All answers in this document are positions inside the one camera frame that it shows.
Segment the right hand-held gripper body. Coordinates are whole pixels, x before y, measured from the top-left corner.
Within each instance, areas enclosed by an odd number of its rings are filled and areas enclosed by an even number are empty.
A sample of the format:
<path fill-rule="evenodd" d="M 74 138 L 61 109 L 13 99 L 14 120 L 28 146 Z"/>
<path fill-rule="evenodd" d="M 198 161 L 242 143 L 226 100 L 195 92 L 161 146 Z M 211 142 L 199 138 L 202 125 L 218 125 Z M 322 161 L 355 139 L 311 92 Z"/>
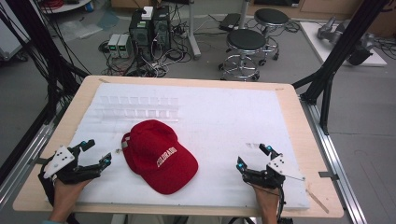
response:
<path fill-rule="evenodd" d="M 263 165 L 264 169 L 258 171 L 250 169 L 245 162 L 242 161 L 243 181 L 267 189 L 280 189 L 287 177 L 305 181 L 305 176 L 300 172 L 298 166 L 283 154 L 265 159 Z"/>

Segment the red baseball cap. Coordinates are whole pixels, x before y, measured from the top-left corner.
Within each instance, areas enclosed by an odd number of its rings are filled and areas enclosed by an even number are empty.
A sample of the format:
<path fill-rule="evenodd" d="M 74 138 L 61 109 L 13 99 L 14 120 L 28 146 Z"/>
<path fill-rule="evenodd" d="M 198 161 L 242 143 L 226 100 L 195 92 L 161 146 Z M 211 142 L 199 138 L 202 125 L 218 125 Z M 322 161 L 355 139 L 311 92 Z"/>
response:
<path fill-rule="evenodd" d="M 121 148 L 130 169 L 164 195 L 184 188 L 198 171 L 198 161 L 176 132 L 156 119 L 137 123 L 122 137 Z"/>

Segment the person's right hand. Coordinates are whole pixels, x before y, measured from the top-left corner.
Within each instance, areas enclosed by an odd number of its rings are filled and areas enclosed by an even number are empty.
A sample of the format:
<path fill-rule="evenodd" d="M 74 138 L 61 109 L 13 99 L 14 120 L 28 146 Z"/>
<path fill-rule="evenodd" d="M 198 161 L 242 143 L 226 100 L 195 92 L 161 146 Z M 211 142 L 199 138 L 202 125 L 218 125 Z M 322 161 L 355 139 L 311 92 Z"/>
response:
<path fill-rule="evenodd" d="M 278 189 L 266 189 L 254 185 L 256 200 L 263 219 L 276 219 L 279 194 Z"/>

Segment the person's left hand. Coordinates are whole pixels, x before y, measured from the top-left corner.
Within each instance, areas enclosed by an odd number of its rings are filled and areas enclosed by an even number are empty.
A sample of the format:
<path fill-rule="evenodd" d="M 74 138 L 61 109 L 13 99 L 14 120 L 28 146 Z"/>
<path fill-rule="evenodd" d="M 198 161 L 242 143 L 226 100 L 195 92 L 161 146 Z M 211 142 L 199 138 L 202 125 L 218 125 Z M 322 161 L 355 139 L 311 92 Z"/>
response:
<path fill-rule="evenodd" d="M 68 185 L 61 180 L 56 180 L 54 205 L 50 217 L 68 217 L 73 212 L 80 193 L 89 183 L 90 180 L 86 180 Z"/>

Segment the grey tape strip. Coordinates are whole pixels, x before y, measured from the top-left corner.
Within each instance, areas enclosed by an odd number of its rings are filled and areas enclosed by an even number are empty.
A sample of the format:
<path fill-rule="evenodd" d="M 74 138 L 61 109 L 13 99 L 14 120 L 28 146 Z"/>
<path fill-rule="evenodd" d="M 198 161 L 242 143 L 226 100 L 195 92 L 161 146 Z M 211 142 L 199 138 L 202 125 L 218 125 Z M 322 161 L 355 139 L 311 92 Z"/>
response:
<path fill-rule="evenodd" d="M 321 178 L 330 178 L 331 181 L 337 181 L 339 179 L 338 174 L 332 172 L 319 172 L 318 174 Z"/>

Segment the white foam mat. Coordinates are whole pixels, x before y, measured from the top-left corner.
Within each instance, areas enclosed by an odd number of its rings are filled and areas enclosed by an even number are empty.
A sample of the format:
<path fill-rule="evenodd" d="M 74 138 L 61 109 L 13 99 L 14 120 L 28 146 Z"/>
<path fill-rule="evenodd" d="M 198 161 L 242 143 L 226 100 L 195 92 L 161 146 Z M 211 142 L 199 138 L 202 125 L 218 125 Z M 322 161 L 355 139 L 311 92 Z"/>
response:
<path fill-rule="evenodd" d="M 100 96 L 177 98 L 178 122 L 162 122 L 176 132 L 178 142 L 198 161 L 194 178 L 173 194 L 152 189 L 130 169 L 121 148 L 122 137 L 148 119 L 100 119 L 92 110 L 92 103 Z M 298 166 L 279 102 L 276 91 L 234 89 L 230 84 L 205 88 L 103 83 L 71 143 L 95 141 L 81 155 L 82 165 L 96 163 L 107 153 L 111 153 L 112 162 L 79 199 L 83 203 L 252 208 L 255 198 L 236 169 L 237 158 L 241 157 L 250 169 L 260 171 L 264 169 L 263 161 L 270 157 L 246 143 L 271 146 Z M 289 209 L 308 207 L 304 181 L 287 177 L 284 190 Z"/>

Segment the thin wooden stick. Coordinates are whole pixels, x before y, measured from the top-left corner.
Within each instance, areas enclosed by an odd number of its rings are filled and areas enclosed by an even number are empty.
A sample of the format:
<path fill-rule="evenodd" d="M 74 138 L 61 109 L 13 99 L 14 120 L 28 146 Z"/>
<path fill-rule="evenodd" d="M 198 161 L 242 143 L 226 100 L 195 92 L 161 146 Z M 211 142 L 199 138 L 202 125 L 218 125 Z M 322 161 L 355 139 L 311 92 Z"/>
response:
<path fill-rule="evenodd" d="M 307 194 L 312 198 L 312 200 L 326 213 L 329 214 L 330 210 L 325 206 L 325 204 L 309 189 L 306 190 Z"/>

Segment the clear acrylic rack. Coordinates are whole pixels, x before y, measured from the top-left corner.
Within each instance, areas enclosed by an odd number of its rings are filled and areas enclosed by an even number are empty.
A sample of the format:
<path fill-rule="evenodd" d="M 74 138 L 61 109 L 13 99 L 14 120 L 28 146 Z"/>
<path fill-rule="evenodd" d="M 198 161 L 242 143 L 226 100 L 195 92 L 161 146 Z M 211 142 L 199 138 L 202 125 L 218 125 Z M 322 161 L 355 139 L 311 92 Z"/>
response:
<path fill-rule="evenodd" d="M 157 96 L 100 96 L 92 103 L 100 119 L 157 119 L 178 122 L 178 99 Z"/>

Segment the grey power supply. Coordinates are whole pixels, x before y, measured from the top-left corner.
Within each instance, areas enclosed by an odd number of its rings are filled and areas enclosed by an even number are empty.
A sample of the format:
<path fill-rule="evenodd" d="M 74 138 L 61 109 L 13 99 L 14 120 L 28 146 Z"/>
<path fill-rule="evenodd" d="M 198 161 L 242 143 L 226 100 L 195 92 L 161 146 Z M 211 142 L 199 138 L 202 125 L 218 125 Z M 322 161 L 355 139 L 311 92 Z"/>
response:
<path fill-rule="evenodd" d="M 107 43 L 107 46 L 108 46 L 108 49 L 109 49 L 109 53 L 110 53 L 112 58 L 119 58 L 120 57 L 120 54 L 119 54 L 119 51 L 118 51 L 118 42 L 119 42 L 119 40 L 120 40 L 120 35 L 119 34 L 113 34 L 110 37 L 110 39 L 109 39 L 109 41 Z"/>
<path fill-rule="evenodd" d="M 121 35 L 118 42 L 118 50 L 121 58 L 129 58 L 132 54 L 132 42 L 129 35 Z"/>

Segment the white floor board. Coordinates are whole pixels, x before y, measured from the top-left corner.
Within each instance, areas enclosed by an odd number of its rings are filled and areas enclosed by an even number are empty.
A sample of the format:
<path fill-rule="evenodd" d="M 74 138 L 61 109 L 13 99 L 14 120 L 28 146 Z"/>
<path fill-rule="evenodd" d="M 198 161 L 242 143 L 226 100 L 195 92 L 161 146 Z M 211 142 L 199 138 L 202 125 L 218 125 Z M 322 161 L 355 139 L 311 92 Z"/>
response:
<path fill-rule="evenodd" d="M 324 22 L 316 23 L 312 21 L 301 21 L 300 24 L 305 37 L 309 40 L 311 47 L 323 63 L 330 55 L 333 48 L 333 44 L 328 40 L 317 38 L 318 29 L 324 25 Z M 370 52 L 372 55 L 361 63 L 361 66 L 384 67 L 387 65 L 387 63 L 374 49 L 371 49 Z"/>

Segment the clear plastic sheet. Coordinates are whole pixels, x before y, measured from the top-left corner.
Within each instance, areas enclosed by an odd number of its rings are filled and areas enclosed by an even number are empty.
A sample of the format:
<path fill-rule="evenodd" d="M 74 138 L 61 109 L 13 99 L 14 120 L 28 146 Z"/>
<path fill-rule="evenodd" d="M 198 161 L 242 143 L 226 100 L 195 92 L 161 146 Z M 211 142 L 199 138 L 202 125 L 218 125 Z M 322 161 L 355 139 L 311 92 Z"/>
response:
<path fill-rule="evenodd" d="M 84 24 L 82 20 L 63 22 L 59 28 L 65 41 L 84 39 L 101 31 L 107 31 L 116 26 L 119 17 L 112 12 L 105 12 L 97 23 Z"/>

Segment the black computer tower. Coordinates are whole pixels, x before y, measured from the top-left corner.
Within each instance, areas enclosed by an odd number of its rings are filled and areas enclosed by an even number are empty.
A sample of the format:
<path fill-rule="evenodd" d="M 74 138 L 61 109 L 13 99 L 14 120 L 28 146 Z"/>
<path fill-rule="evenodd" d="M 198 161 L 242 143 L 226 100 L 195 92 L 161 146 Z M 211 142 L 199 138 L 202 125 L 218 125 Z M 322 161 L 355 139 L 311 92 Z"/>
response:
<path fill-rule="evenodd" d="M 170 49 L 170 9 L 169 6 L 157 7 L 153 14 L 153 27 L 157 46 Z"/>
<path fill-rule="evenodd" d="M 151 20 L 143 20 L 144 9 L 137 9 L 132 15 L 129 25 L 129 34 L 132 39 L 134 53 L 141 53 L 148 61 L 152 60 L 151 43 L 153 28 Z"/>

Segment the grey metal stand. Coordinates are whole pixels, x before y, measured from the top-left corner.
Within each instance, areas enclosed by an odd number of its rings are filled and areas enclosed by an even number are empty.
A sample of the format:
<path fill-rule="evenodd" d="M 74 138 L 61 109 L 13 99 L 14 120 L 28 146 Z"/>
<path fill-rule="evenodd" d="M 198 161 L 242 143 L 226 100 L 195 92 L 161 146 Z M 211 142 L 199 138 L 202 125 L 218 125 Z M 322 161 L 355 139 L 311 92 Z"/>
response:
<path fill-rule="evenodd" d="M 188 0 L 189 4 L 189 29 L 188 39 L 191 46 L 192 58 L 198 60 L 201 58 L 201 51 L 194 35 L 194 0 Z"/>

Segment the aluminium rail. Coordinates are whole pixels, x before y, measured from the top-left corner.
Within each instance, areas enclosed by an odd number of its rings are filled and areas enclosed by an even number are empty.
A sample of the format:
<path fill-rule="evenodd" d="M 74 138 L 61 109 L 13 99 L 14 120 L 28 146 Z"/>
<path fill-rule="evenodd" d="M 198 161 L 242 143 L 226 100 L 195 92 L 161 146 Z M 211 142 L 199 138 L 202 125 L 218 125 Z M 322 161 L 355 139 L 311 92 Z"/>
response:
<path fill-rule="evenodd" d="M 311 130 L 314 136 L 318 139 L 318 146 L 321 151 L 325 164 L 328 167 L 328 172 L 338 174 L 339 179 L 333 181 L 336 191 L 341 199 L 341 205 L 352 224 L 368 224 L 365 215 L 361 209 L 360 203 L 355 195 L 355 192 L 350 185 L 347 173 L 339 158 L 336 147 L 334 146 L 331 137 L 326 134 L 319 125 L 320 112 L 316 105 L 309 105 L 301 100 L 301 105 L 305 115 L 310 122 Z"/>
<path fill-rule="evenodd" d="M 53 132 L 53 122 L 34 125 L 0 167 L 0 210 L 7 205 L 9 198 L 34 167 Z"/>

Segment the black metal frame post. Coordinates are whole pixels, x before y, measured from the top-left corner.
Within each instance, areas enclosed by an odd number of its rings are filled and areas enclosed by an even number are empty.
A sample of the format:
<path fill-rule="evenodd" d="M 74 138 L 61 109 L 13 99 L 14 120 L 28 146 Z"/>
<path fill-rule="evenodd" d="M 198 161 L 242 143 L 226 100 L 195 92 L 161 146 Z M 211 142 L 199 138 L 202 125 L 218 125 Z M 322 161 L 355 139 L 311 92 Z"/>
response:
<path fill-rule="evenodd" d="M 80 83 L 77 78 L 90 75 L 64 58 L 53 42 L 50 31 L 37 15 L 30 0 L 5 0 L 11 11 L 29 35 L 31 44 L 27 44 L 14 29 L 11 19 L 0 12 L 0 20 L 21 43 L 22 48 L 34 60 L 35 66 L 48 83 L 48 102 L 29 127 L 28 131 L 15 146 L 3 165 L 0 167 L 0 186 L 16 167 L 28 144 L 33 140 L 43 124 L 48 124 L 55 117 L 56 105 L 62 99 L 74 96 Z"/>
<path fill-rule="evenodd" d="M 302 99 L 309 105 L 315 105 L 318 97 L 322 95 L 319 127 L 326 135 L 329 134 L 328 117 L 333 78 L 388 2 L 389 0 L 364 0 L 322 66 L 312 75 L 292 84 L 294 89 L 309 84 L 308 89 L 301 94 Z"/>

